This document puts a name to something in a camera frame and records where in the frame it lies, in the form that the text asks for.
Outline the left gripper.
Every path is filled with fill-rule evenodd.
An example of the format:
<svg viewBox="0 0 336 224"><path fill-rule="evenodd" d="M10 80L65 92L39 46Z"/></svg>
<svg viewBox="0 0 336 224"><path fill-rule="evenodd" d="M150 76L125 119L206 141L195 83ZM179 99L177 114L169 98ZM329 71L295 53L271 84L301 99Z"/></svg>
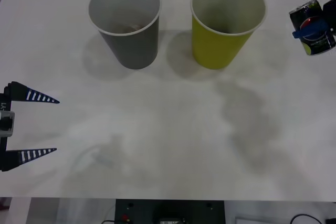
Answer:
<svg viewBox="0 0 336 224"><path fill-rule="evenodd" d="M19 82L10 82L1 93L1 172L7 172L45 155L56 148L6 151L7 138L12 135L12 101L60 103L58 100Z"/></svg>

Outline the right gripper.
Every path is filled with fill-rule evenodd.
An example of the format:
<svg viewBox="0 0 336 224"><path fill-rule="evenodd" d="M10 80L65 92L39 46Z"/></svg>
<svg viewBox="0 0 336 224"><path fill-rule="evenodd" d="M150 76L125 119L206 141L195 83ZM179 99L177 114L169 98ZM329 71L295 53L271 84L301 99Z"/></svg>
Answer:
<svg viewBox="0 0 336 224"><path fill-rule="evenodd" d="M324 20L318 20L316 22L313 22L298 31L294 31L292 33L293 37L295 39L299 39L329 30L331 30L331 32L335 34L335 28L336 28L335 0L330 0L323 5L323 15L326 22Z"/></svg>

